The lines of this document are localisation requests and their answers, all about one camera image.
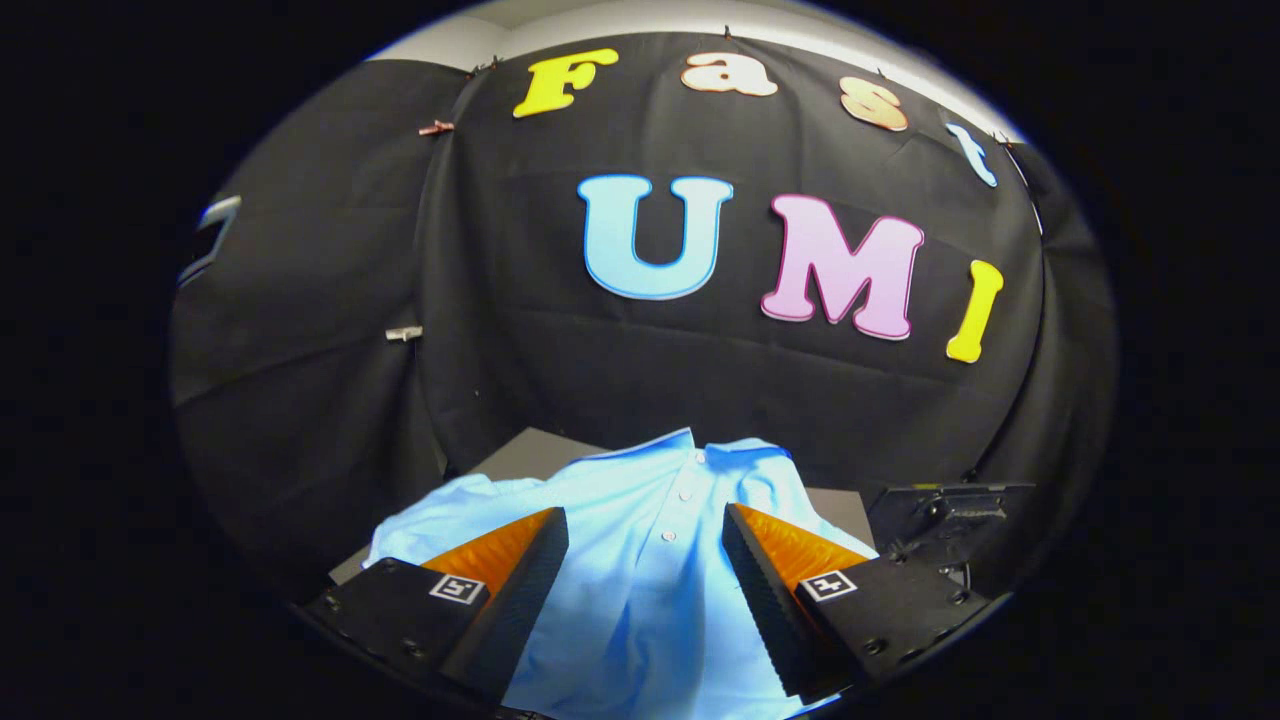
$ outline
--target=gray table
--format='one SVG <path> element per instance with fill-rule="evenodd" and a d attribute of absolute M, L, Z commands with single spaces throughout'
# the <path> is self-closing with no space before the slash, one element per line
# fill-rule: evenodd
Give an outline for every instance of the gray table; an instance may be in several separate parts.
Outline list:
<path fill-rule="evenodd" d="M 561 468 L 568 465 L 579 457 L 608 452 L 603 447 L 576 442 L 568 438 L 526 428 L 522 433 L 498 448 L 468 474 L 483 474 L 493 479 L 508 478 L 538 478 L 545 480 L 554 475 Z M 841 530 L 854 536 L 870 547 L 876 547 L 872 539 L 872 528 L 867 521 L 867 510 L 863 507 L 863 498 L 856 492 L 844 489 L 805 488 L 809 492 L 809 502 L 828 523 Z M 361 568 L 360 564 L 369 557 L 369 546 L 362 547 L 348 557 L 342 565 L 329 571 L 333 582 L 346 583 L 355 578 Z"/>

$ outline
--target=blue letter u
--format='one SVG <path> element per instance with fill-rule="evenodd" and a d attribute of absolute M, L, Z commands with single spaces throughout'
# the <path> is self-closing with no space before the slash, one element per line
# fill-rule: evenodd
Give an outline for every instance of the blue letter u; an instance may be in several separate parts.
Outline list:
<path fill-rule="evenodd" d="M 653 183 L 640 176 L 596 176 L 577 186 L 586 200 L 586 272 L 600 287 L 635 300 L 672 300 L 707 284 L 716 270 L 719 206 L 733 186 L 685 177 L 671 192 L 685 201 L 685 245 L 675 263 L 654 265 L 636 256 L 636 210 Z"/>

